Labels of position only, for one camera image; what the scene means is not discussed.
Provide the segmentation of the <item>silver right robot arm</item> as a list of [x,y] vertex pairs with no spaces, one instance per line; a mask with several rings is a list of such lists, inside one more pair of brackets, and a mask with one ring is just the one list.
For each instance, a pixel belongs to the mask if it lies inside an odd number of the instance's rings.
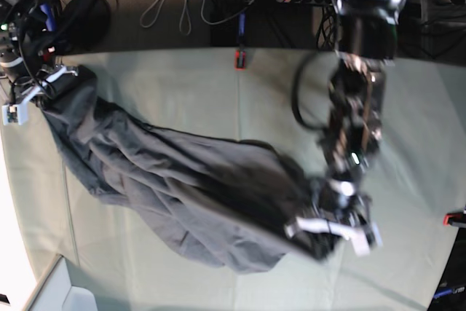
[[1,80],[9,83],[9,105],[33,88],[54,97],[47,81],[55,71],[54,51],[75,18],[63,15],[60,0],[1,0]]

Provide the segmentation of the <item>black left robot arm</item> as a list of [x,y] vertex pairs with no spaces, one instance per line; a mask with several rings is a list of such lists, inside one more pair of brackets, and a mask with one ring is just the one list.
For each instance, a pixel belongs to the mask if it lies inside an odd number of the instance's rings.
[[337,67],[328,83],[331,109],[318,131],[325,173],[312,179],[309,207],[286,226],[288,237],[327,234],[352,243],[357,255],[382,241],[361,184],[382,139],[384,67],[396,53],[398,18],[406,0],[333,0]]

